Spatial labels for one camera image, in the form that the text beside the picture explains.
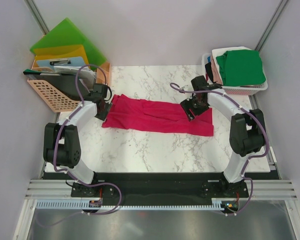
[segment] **folded green cloth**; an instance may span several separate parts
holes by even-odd
[[[233,50],[216,57],[224,86],[260,85],[266,81],[258,51]]]

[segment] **yellow folder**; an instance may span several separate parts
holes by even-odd
[[[72,57],[82,57],[85,64],[88,64],[88,58],[83,45],[68,45],[68,46],[55,46],[55,47],[45,47],[34,49],[34,68],[39,67],[37,65],[37,60],[47,60],[47,59],[64,59]]]

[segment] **basket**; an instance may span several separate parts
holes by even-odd
[[[107,85],[111,85],[111,64],[109,62],[105,62],[100,66],[107,77]],[[97,83],[104,83],[105,77],[102,72],[97,70]],[[44,102],[49,106],[49,108],[54,113],[61,112],[71,112],[73,111],[80,101],[75,101],[67,97],[61,91],[56,89],[53,85],[45,80],[31,80],[28,79],[27,82],[31,85],[31,87],[36,91],[36,93],[44,100]]]
[[[201,61],[201,65],[202,65],[202,73],[204,76],[206,76],[206,68],[205,65],[208,63],[208,57],[211,57],[212,54],[211,53],[205,53],[202,55],[202,61]],[[268,88],[268,81],[267,81],[267,77],[265,78],[264,83],[260,84],[260,85],[254,85],[253,87],[243,87],[243,86],[222,86],[222,88],[224,89],[224,91],[227,94],[234,94],[234,95],[254,95],[259,91],[264,91]]]

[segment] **clipboard clip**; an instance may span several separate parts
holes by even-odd
[[[60,64],[60,65],[71,64],[71,60],[69,58],[51,59],[49,60],[49,64],[51,66],[54,66],[55,64]]]

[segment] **gray floor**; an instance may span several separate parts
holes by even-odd
[[[78,210],[36,210],[52,224]],[[32,223],[29,240],[295,240],[284,202],[251,202],[238,216],[210,211],[120,210],[76,215],[50,228]]]

